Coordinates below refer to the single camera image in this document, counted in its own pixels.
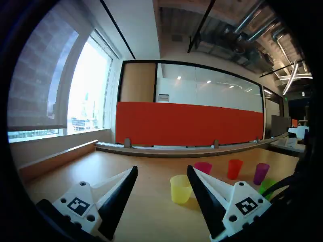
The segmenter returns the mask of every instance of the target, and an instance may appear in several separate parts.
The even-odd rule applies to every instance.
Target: window
[[[11,142],[105,127],[117,56],[74,4],[60,1],[49,11],[19,56],[8,99]]]
[[[112,58],[93,32],[78,59],[69,92],[67,133],[103,128],[107,80]]]
[[[47,136],[59,134],[59,129],[42,129],[42,130],[30,130],[30,131],[14,131],[8,132],[9,139],[17,139],[17,138],[27,138],[27,137],[35,137],[35,136]]]

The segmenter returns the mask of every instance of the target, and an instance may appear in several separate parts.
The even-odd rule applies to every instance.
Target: ceiling light
[[[313,79],[313,77],[294,77],[293,80],[297,80],[297,79]],[[280,78],[279,80],[283,81],[283,80],[289,80],[289,78]]]
[[[292,84],[292,81],[295,77],[295,74],[297,72],[297,69],[298,69],[298,63],[296,63],[296,60],[294,61],[294,66],[293,66],[293,70],[292,70],[292,74],[290,75],[290,79],[289,81],[287,82],[287,85],[285,86],[285,89],[283,91],[283,96],[286,94],[286,92],[288,91],[290,85]]]
[[[268,91],[268,90],[266,90],[266,89],[264,89],[264,91],[265,91],[266,93],[269,93],[270,95],[272,94],[270,91]]]

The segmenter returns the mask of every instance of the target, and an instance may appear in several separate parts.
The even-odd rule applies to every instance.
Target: orange wall panel
[[[189,104],[118,102],[116,142],[167,146],[241,143],[262,138],[263,113]]]

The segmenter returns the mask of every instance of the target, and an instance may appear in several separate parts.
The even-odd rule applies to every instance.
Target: window sill
[[[77,131],[72,134],[50,134],[50,135],[43,135],[43,136],[33,136],[33,137],[25,137],[25,138],[15,138],[15,139],[8,139],[9,143],[18,143],[18,142],[28,142],[28,141],[33,141],[33,140],[43,140],[43,139],[49,139],[49,138],[54,138],[54,137],[60,137],[60,136],[70,136],[70,135],[75,135],[75,134],[83,134],[83,133],[88,133],[88,132],[95,132],[99,130],[104,130],[104,129],[110,129],[110,128],[100,128],[100,129],[93,129],[93,130],[85,130],[85,131]]]

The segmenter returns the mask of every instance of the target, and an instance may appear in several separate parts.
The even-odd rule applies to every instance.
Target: exposed ceiling pipe
[[[306,66],[306,63],[305,63],[305,61],[302,61],[302,63],[303,63],[303,68],[304,68],[304,71],[305,71],[305,72],[308,72],[308,69],[307,69],[307,66]]]
[[[281,51],[282,51],[283,55],[285,56],[286,60],[288,61],[288,63],[292,64],[293,62],[292,62],[291,58],[289,57],[287,51],[279,42],[279,39],[281,39],[284,35],[285,35],[285,28],[282,27],[273,33],[272,38],[273,38],[273,41],[277,42],[279,48],[281,49]]]
[[[240,33],[260,12],[261,10],[266,6],[264,3],[264,0],[260,0],[250,8],[250,10],[247,12],[245,17],[241,20],[238,27],[233,31],[234,33],[238,34]]]
[[[284,35],[280,36],[278,39],[277,39],[277,44],[279,46],[279,48],[281,49],[283,55],[285,56],[285,58],[287,59],[288,63],[291,64],[292,63],[292,60],[290,58],[290,56],[288,55],[287,51],[285,50],[285,48],[281,45],[281,43],[279,42],[279,39],[281,39]]]
[[[258,39],[260,36],[262,36],[264,33],[266,33],[268,30],[273,28],[278,23],[277,17],[273,16],[270,19],[268,19],[265,24],[259,27],[252,36],[247,40],[248,42],[254,42],[256,39]]]

